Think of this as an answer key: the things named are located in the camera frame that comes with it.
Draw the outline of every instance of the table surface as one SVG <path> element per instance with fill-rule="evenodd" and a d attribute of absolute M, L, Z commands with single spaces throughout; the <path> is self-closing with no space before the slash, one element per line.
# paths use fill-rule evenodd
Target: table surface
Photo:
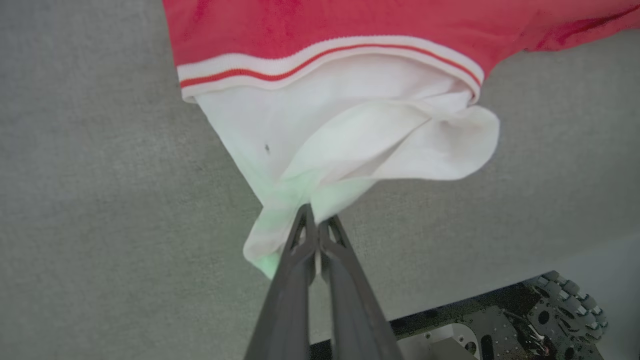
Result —
<path fill-rule="evenodd" d="M 181 101 L 161 3 L 5 1 L 0 30 L 0 358 L 240 359 L 269 286 L 242 256 L 260 204 Z M 510 58 L 481 96 L 487 166 L 340 214 L 388 318 L 640 233 L 639 44 Z"/>

